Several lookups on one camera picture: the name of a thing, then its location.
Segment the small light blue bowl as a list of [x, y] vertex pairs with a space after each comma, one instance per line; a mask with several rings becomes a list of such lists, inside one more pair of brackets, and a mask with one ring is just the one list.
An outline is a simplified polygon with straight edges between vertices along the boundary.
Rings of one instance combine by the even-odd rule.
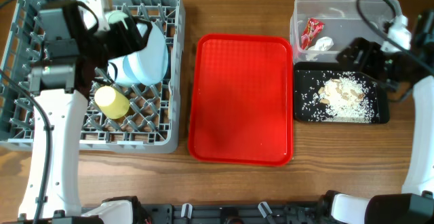
[[119, 86], [128, 88], [140, 83], [132, 71], [127, 56], [110, 59], [108, 61], [107, 73]]

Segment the green saucer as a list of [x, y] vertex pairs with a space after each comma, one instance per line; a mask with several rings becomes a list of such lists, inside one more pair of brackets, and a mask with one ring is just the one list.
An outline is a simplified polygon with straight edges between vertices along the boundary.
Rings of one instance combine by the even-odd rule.
[[121, 22], [125, 28], [128, 29], [125, 19], [129, 18], [129, 16], [122, 11], [113, 10], [111, 12], [105, 13], [105, 18], [109, 24]]

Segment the large light blue plate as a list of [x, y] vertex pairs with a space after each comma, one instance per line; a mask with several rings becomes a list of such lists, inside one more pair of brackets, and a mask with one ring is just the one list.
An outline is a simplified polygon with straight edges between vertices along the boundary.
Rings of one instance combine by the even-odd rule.
[[124, 71], [132, 83], [146, 86], [155, 85], [164, 78], [169, 62], [165, 36], [154, 22], [151, 25], [146, 47], [129, 54], [124, 62]]

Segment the yellow plastic cup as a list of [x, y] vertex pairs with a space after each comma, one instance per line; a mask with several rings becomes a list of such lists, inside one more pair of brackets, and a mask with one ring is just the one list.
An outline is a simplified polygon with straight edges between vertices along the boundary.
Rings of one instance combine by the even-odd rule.
[[129, 100], [110, 86], [98, 88], [94, 94], [94, 100], [98, 108], [109, 119], [119, 119], [130, 109]]

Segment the white napkin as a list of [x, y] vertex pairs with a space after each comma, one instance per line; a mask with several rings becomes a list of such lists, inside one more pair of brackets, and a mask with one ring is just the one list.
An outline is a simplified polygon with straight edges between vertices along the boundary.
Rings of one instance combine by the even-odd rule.
[[319, 52], [326, 52], [334, 45], [334, 41], [331, 37], [322, 37], [316, 41], [314, 45], [309, 47], [307, 50], [309, 51], [306, 54], [307, 61], [316, 61]]

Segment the red snack wrapper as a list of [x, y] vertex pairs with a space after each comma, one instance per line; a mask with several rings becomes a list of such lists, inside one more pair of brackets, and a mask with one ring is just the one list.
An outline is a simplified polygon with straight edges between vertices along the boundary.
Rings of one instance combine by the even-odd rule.
[[305, 26], [304, 31], [300, 37], [300, 47], [303, 50], [306, 50], [310, 46], [312, 40], [316, 36], [318, 36], [320, 32], [322, 32], [324, 26], [325, 24], [322, 21], [315, 18], [309, 18], [307, 21], [307, 25]]

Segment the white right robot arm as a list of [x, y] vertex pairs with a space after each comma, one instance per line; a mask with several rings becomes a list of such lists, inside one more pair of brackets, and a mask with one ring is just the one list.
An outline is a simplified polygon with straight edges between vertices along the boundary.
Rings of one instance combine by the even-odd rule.
[[354, 39], [337, 56], [345, 69], [361, 71], [380, 81], [412, 84], [415, 124], [410, 167], [400, 194], [370, 199], [328, 191], [318, 202], [320, 223], [433, 222], [433, 41], [416, 39], [410, 49], [385, 50]]

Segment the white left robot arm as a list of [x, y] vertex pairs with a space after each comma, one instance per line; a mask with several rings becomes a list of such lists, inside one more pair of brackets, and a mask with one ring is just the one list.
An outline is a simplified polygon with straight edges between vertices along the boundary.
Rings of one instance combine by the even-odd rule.
[[111, 198], [83, 212], [78, 193], [79, 140], [96, 68], [161, 41], [152, 22], [137, 17], [44, 17], [41, 54], [25, 96], [33, 105], [31, 171], [19, 223], [150, 223], [137, 197]]

